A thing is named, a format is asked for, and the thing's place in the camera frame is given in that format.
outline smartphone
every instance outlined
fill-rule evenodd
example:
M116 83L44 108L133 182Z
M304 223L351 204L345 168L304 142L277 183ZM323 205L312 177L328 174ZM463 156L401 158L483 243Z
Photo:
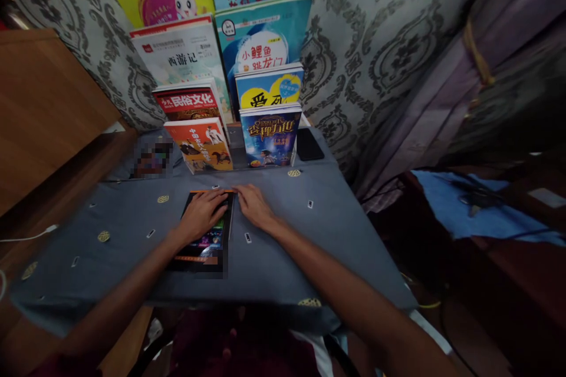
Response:
M297 154L302 161L324 159L324 153L310 128L299 128L297 131Z
M223 271L228 255L228 239L234 203L233 190L225 190L225 192L228 194L228 198L216 208L220 209L224 205L228 207L222 218L199 240L195 240L181 249L169 264L170 270L220 273ZM183 214L197 193L199 191L190 192Z

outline gray tablecloth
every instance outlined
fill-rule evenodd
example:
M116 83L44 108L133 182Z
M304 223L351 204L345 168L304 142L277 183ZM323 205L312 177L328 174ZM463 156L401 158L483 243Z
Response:
M14 304L34 323L64 336L112 287L147 255L179 221L191 190L228 189L253 183L276 214L387 296L411 310L414 297L387 250L344 181L320 132L311 129L325 159L293 167L263 168L193 176L178 148L161 177L127 180L144 145L167 139L164 130L140 137L139 146L108 177L68 222L50 237L35 261L37 268L11 287ZM240 141L233 142L235 148ZM301 170L291 177L291 169ZM307 204L312 201L312 208ZM154 230L150 238L147 235ZM109 232L101 243L97 236ZM252 243L247 243L249 233ZM244 218L235 202L225 279L165 272L147 300L156 306L212 302L277 304L290 326L327 333L340 322L328 306L298 306L319 295L283 249Z

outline patterned wallpaper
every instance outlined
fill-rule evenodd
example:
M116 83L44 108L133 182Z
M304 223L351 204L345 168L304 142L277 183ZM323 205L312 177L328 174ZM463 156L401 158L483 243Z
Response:
M164 114L116 0L15 0L38 27L53 27L139 130ZM367 140L462 24L470 0L314 0L305 35L302 103L341 169L352 176Z

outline left hand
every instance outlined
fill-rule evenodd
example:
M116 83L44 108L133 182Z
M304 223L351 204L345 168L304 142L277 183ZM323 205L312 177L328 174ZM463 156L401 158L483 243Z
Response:
M201 238L224 215L227 206L222 206L216 213L216 207L228 198L224 190L212 190L197 193L190 201L189 207L181 221L169 233L169 238L178 244L179 248Z

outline blue cloth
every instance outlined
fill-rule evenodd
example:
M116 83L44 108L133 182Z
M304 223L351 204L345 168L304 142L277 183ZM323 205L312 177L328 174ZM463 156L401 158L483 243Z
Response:
M476 213L475 217L469 217L470 206L463 204L458 199L465 192L454 187L443 178L465 183L468 183L468 181L453 173L431 173L427 171L412 171L412 173L423 187L424 195L436 219L454 239L471 236L505 239L515 234L547 228L545 224L510 206L482 209ZM493 191L501 190L509 185L507 181L482 180L473 174L470 176ZM549 242L558 246L566 246L566 242L559 235L557 232L548 232L521 237L518 240Z

